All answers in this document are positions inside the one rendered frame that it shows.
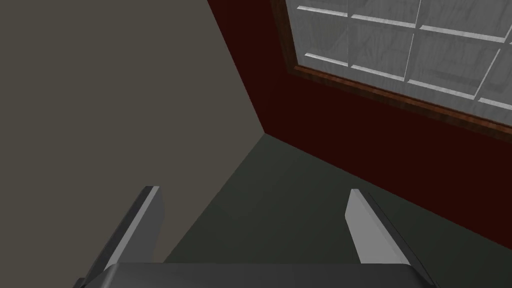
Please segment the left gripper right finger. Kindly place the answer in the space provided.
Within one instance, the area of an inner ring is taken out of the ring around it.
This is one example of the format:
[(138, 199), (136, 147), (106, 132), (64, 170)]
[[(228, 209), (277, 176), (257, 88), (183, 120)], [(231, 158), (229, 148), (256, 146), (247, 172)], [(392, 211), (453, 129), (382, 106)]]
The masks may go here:
[(404, 264), (411, 266), (421, 276), (429, 275), (368, 192), (350, 190), (344, 218), (362, 264)]

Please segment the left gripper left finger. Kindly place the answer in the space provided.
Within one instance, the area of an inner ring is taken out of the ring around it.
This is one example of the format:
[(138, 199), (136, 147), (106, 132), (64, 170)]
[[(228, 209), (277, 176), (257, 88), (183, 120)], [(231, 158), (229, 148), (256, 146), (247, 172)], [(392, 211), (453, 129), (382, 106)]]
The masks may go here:
[(85, 279), (117, 263), (150, 263), (165, 218), (161, 187), (145, 186), (116, 227)]

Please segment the white panelled door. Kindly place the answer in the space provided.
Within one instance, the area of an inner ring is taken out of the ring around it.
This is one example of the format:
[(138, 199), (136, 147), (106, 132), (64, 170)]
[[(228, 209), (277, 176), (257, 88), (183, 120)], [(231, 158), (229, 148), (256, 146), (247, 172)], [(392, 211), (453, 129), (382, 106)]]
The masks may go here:
[(285, 0), (299, 65), (512, 126), (512, 0)]

